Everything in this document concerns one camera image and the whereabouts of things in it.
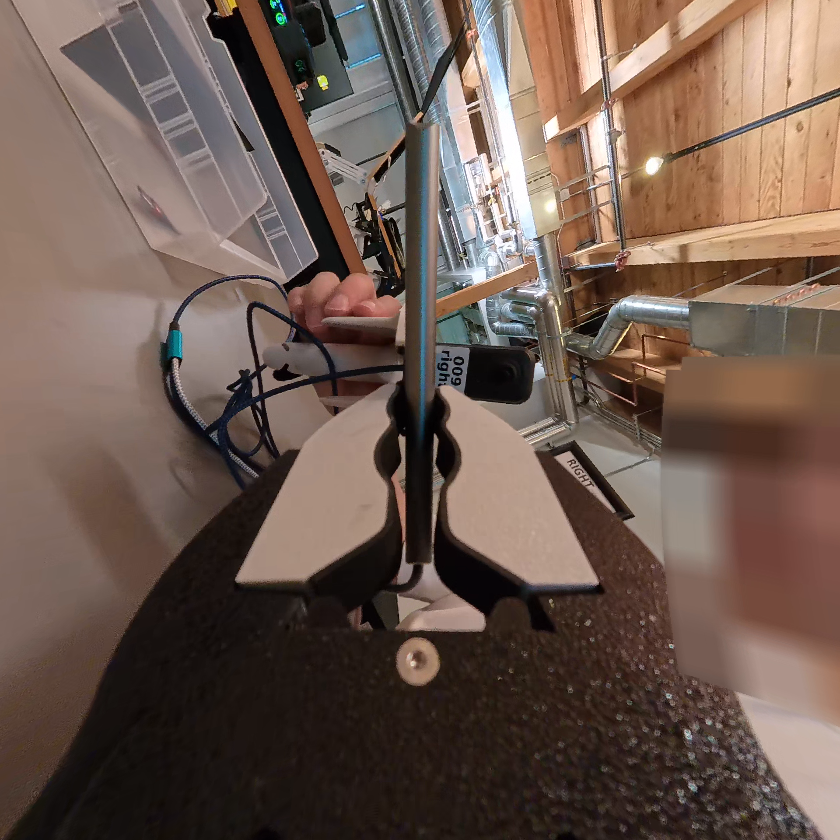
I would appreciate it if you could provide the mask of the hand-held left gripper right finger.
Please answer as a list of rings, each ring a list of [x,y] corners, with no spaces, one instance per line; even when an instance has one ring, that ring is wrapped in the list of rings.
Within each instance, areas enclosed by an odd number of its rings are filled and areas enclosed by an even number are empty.
[[[532,446],[450,385],[437,389],[436,466],[444,478],[434,565],[483,616],[504,601],[546,617],[542,600],[602,591]]]

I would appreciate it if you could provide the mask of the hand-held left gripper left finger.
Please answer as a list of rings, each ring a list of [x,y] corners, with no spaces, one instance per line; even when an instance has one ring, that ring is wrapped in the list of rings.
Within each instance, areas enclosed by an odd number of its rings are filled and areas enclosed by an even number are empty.
[[[398,385],[382,385],[312,435],[248,550],[235,582],[345,612],[396,576],[403,531],[392,478],[401,463]]]

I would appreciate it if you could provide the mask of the grey usb hub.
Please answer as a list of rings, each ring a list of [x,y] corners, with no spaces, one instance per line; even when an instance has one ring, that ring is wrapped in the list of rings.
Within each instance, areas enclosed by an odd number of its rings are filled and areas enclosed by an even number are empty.
[[[406,126],[406,287],[403,390],[406,420],[406,561],[433,549],[434,363],[438,260],[439,129]]]

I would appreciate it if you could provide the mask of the clear plastic bin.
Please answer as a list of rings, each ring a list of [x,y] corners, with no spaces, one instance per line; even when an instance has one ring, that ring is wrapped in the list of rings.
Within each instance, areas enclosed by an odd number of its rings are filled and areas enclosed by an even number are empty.
[[[152,249],[287,281],[319,255],[225,43],[215,2],[14,7]]]

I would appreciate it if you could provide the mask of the person's right hand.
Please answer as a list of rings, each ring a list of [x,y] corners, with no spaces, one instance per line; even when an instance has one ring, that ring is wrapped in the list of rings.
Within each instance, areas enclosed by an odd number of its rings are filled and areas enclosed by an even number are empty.
[[[329,332],[328,318],[392,318],[402,309],[393,297],[377,297],[374,279],[353,273],[343,280],[332,272],[318,273],[308,284],[288,292],[294,319],[319,338]]]

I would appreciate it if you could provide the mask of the black framed sign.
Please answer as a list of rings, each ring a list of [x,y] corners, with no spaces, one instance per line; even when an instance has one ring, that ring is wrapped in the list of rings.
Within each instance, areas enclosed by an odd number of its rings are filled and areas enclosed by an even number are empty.
[[[616,493],[610,482],[577,442],[571,440],[551,447],[548,455],[561,464],[573,478],[620,520],[626,522],[635,518],[631,508]]]

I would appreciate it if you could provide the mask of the silver elbow duct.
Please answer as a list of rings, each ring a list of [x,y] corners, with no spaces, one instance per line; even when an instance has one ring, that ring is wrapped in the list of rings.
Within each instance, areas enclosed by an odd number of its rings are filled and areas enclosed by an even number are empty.
[[[634,324],[689,331],[689,303],[674,297],[622,298],[612,305],[596,334],[569,332],[564,339],[565,349],[590,360],[603,360],[616,351]]]

